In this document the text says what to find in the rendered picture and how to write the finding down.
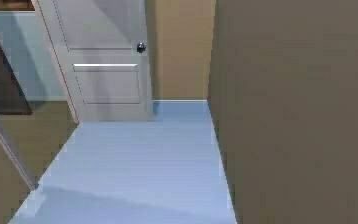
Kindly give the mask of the grey panelled room door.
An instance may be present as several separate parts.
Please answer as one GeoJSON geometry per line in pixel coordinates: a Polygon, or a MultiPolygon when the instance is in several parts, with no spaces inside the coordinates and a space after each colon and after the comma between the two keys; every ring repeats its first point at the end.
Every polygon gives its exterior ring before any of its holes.
{"type": "Polygon", "coordinates": [[[145,0],[32,2],[80,122],[153,119],[145,0]]]}

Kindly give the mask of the dark brown cupboard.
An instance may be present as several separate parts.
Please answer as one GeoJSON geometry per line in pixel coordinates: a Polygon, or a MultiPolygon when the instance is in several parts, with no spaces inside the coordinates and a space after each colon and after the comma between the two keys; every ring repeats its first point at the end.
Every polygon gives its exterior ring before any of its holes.
{"type": "Polygon", "coordinates": [[[31,115],[32,110],[0,44],[0,115],[31,115]]]}

